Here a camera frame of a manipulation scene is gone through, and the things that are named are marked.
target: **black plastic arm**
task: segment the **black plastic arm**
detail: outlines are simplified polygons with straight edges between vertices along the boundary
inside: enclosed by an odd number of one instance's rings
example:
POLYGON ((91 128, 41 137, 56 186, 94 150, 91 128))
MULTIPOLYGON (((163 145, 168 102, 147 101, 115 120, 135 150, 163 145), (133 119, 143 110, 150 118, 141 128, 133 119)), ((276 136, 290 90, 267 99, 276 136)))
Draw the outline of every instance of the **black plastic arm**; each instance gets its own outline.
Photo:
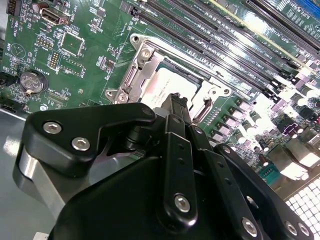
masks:
POLYGON ((309 227, 286 203, 226 144, 220 144, 214 151, 224 157, 241 192, 257 205, 264 231, 271 239, 313 240, 309 227))
POLYGON ((31 114, 22 134, 22 144, 29 155, 69 177, 88 173, 99 154, 99 143, 112 142, 133 126, 145 126, 156 120, 156 114, 142 103, 40 111, 31 114), (44 124, 58 123, 56 134, 44 130, 44 124), (85 138, 88 150, 72 146, 75 138, 85 138))

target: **motherboard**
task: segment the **motherboard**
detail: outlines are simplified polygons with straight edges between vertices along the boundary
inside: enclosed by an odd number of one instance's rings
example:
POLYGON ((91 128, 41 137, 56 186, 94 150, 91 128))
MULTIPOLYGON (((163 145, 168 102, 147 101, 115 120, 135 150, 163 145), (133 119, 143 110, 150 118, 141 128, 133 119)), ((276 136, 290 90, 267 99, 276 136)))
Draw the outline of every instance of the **motherboard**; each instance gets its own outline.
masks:
POLYGON ((320 163, 320 0, 8 0, 0 105, 188 99, 268 184, 320 163))

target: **green circuit board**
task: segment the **green circuit board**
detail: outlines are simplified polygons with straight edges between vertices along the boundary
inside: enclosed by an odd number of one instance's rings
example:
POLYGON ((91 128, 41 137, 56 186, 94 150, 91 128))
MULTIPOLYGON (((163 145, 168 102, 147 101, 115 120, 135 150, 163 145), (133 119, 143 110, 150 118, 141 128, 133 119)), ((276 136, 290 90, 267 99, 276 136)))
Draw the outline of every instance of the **green circuit board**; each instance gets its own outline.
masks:
MULTIPOLYGON (((27 95, 19 83, 9 87, 0 87, 1 97, 22 104, 23 110, 27 113, 111 104, 105 96, 105 91, 119 87, 124 73, 136 53, 129 41, 130 35, 133 33, 158 37, 196 60, 203 59, 201 55, 194 54, 183 41, 177 40, 176 37, 172 37, 162 29, 159 29, 159 27, 148 24, 148 22, 133 16, 123 9, 125 4, 125 6, 145 11, 151 16, 155 16, 163 25, 175 29, 183 37, 193 41, 193 44, 201 45, 199 41, 197 42, 190 35, 190 29, 179 27, 175 22, 171 21, 170 17, 167 17, 166 14, 158 13, 157 10, 154 11, 152 5, 149 7, 145 1, 66 0, 59 1, 55 5, 53 5, 52 1, 48 1, 49 7, 59 10, 60 13, 64 13, 68 17, 67 24, 61 25, 51 24, 43 19, 40 13, 34 11, 33 4, 41 2, 23 0, 19 16, 8 16, 3 51, 3 72, 19 77, 24 71, 33 69, 43 73, 48 80, 47 89, 35 95, 27 95)), ((193 21, 183 10, 173 6, 171 2, 175 1, 156 1, 157 4, 162 5, 169 12, 184 19, 191 29, 199 28, 197 22, 193 21)), ((208 14, 201 4, 197 4, 197 1, 185 0, 184 2, 189 4, 193 10, 202 13, 205 19, 215 23, 216 26, 220 26, 227 34, 238 35, 234 28, 230 28, 229 25, 221 22, 217 16, 208 14)), ((282 58, 294 62, 299 55, 304 56, 306 60, 320 64, 319 60, 312 54, 259 18, 242 1, 217 0, 216 2, 247 24, 255 25, 257 33, 263 34, 276 44, 272 45, 261 39, 258 34, 252 34, 254 39, 260 41, 263 46, 280 56, 280 58, 269 54, 260 45, 245 43, 259 52, 261 56, 273 65, 285 69, 282 58), (287 53, 294 56, 294 59, 290 59, 287 53)), ((299 25, 311 37, 318 41, 320 40, 319 19, 304 11, 295 1, 272 0, 270 4, 299 25)), ((219 12, 220 16, 231 21, 237 28, 243 28, 241 23, 232 15, 228 15, 214 4, 209 4, 208 6, 219 12)), ((232 65, 242 76, 250 79, 250 82, 265 87, 268 85, 264 80, 266 76, 272 78, 277 74, 274 67, 262 65, 262 63, 255 61, 252 56, 243 51, 235 51, 236 45, 228 43, 219 35, 211 34, 210 36, 221 43, 226 51, 234 54, 235 59, 240 59, 240 63, 244 61, 247 64, 242 67, 233 59, 230 59, 229 55, 221 51, 206 49, 217 56, 221 62, 224 61, 232 65)), ((260 91, 247 81, 242 81, 223 69, 220 72, 222 72, 224 81, 230 84, 235 91, 229 97, 218 98, 213 104, 212 110, 199 124, 208 135, 212 130, 216 129, 217 123, 222 120, 224 115, 228 114, 229 108, 234 106, 238 99, 244 99, 252 104, 260 94, 260 91)), ((320 71, 317 69, 310 76, 310 84, 317 88, 319 87, 320 71)), ((308 104, 314 107, 314 102, 310 101, 308 104)), ((283 112, 280 110, 277 114, 270 112, 269 115, 275 118, 281 117, 281 114, 283 112)), ((299 119, 298 122, 304 124, 303 119, 299 119)), ((267 134, 266 137, 276 138, 275 142, 284 140, 281 134, 276 136, 267 134)), ((237 144, 232 136, 226 137, 225 141, 237 144)), ((254 152, 248 153, 246 148, 246 146, 239 146, 241 156, 253 158, 252 164, 258 165, 254 152)), ((277 176, 273 174, 270 181, 272 182, 276 178, 277 176)))

